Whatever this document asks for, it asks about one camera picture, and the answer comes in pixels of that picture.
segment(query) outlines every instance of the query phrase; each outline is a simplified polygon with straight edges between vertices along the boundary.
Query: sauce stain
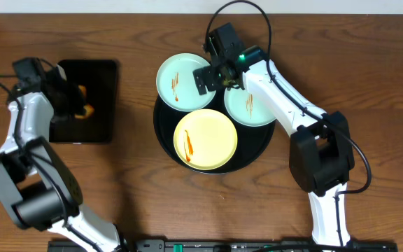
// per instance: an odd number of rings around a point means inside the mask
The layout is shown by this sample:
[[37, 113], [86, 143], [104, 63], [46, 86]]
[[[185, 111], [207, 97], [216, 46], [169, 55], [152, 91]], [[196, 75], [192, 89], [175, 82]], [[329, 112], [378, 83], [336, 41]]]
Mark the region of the sauce stain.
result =
[[248, 94], [248, 99], [245, 101], [246, 110], [248, 111], [248, 107], [250, 107], [250, 118], [253, 115], [253, 95]]
[[178, 73], [175, 78], [172, 79], [172, 93], [175, 95], [175, 100], [178, 102], [178, 96], [176, 95], [176, 86], [178, 85]]
[[189, 133], [188, 131], [185, 129], [186, 132], [186, 142], [188, 143], [188, 150], [186, 150], [186, 145], [185, 143], [183, 143], [183, 146], [185, 148], [185, 154], [186, 154], [186, 161], [190, 162], [190, 157], [192, 157], [192, 155], [194, 155], [194, 149], [192, 148], [192, 144], [190, 143], [190, 137], [189, 137]]

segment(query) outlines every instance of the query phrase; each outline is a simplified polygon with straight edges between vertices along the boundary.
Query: round black tray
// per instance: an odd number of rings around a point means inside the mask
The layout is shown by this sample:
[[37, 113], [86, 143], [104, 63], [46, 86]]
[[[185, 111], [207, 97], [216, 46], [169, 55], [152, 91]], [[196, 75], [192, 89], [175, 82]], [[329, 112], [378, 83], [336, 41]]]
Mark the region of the round black tray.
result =
[[276, 122], [269, 123], [261, 127], [244, 126], [232, 119], [223, 102], [225, 91], [217, 91], [214, 99], [205, 109], [217, 110], [225, 114], [234, 124], [237, 131], [237, 148], [231, 159], [223, 166], [212, 170], [198, 170], [186, 165], [176, 154], [174, 148], [174, 132], [180, 120], [188, 114], [188, 112], [177, 111], [165, 104], [161, 97], [158, 96], [153, 111], [153, 125], [158, 141], [173, 160], [178, 164], [191, 169], [192, 171], [205, 174], [224, 174], [242, 169], [256, 160], [265, 148], [269, 145], [271, 136], [273, 135], [274, 125]]

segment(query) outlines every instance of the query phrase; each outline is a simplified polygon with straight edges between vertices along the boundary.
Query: plate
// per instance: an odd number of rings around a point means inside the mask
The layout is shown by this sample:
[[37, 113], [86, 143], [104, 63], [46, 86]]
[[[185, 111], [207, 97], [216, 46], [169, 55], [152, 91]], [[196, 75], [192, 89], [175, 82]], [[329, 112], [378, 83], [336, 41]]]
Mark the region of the plate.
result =
[[247, 167], [264, 152], [273, 136], [276, 122], [261, 127], [248, 127], [231, 118], [225, 108], [223, 100], [224, 90], [215, 94], [212, 102], [206, 108], [217, 110], [228, 116], [237, 131], [237, 148], [231, 159], [216, 169], [200, 170], [184, 163], [177, 155], [174, 147], [174, 133], [177, 124], [188, 112], [177, 111], [165, 104], [158, 95], [153, 109], [153, 127], [164, 152], [177, 164], [194, 172], [203, 174], [226, 174]]
[[226, 90], [224, 100], [229, 115], [242, 125], [260, 127], [276, 119], [263, 102], [245, 90]]
[[219, 168], [236, 151], [236, 128], [221, 112], [200, 109], [187, 114], [177, 124], [174, 147], [179, 158], [192, 168]]
[[209, 63], [198, 55], [181, 53], [167, 59], [158, 70], [157, 90], [171, 108], [191, 112], [204, 108], [215, 92], [199, 95], [192, 72]]

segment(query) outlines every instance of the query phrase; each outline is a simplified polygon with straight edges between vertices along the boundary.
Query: orange object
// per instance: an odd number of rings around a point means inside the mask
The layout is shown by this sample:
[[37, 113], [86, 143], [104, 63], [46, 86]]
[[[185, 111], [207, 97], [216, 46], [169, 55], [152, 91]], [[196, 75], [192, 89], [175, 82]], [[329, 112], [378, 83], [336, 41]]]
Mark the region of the orange object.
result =
[[89, 118], [90, 116], [92, 116], [92, 114], [94, 113], [94, 108], [89, 104], [84, 105], [83, 108], [85, 109], [85, 115], [75, 114], [74, 117], [76, 119], [86, 119], [86, 118]]
[[84, 85], [79, 85], [78, 89], [82, 92], [83, 98], [87, 99], [87, 88]]
[[189, 155], [194, 155], [194, 149], [192, 148], [192, 144], [190, 143], [190, 137], [188, 131], [185, 129], [187, 140], [188, 140], [188, 148], [189, 148]]
[[186, 161], [190, 162], [190, 157], [194, 155], [194, 149], [192, 148], [192, 144], [190, 143], [190, 137], [188, 131], [185, 129], [186, 132], [186, 141], [188, 143], [188, 149], [189, 149], [189, 155], [188, 152], [186, 151], [186, 145], [183, 143], [184, 148], [185, 148], [185, 154], [186, 154]]
[[178, 73], [175, 78], [172, 79], [172, 92], [175, 95], [175, 100], [178, 102], [178, 96], [176, 95], [176, 86], [178, 85]]

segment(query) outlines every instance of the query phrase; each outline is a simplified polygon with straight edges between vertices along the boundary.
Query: wooden table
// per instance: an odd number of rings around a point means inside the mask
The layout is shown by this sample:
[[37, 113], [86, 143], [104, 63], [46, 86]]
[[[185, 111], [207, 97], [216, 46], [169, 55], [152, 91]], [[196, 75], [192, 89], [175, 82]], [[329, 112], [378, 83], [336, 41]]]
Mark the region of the wooden table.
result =
[[[177, 53], [202, 54], [210, 15], [0, 15], [0, 74], [27, 56], [117, 59], [121, 63], [109, 145], [53, 144], [85, 203], [131, 239], [267, 240], [309, 237], [307, 194], [288, 169], [289, 138], [277, 127], [249, 167], [209, 176], [178, 166], [153, 129], [155, 76]], [[394, 240], [403, 251], [403, 16], [272, 15], [271, 58], [309, 100], [340, 110], [372, 164], [373, 183], [346, 198], [356, 239]], [[223, 15], [247, 46], [267, 46], [258, 15]], [[7, 86], [13, 79], [3, 80]], [[0, 90], [0, 145], [8, 129]], [[349, 188], [365, 182], [355, 154]], [[0, 204], [0, 251], [45, 251], [58, 237], [18, 230]]]

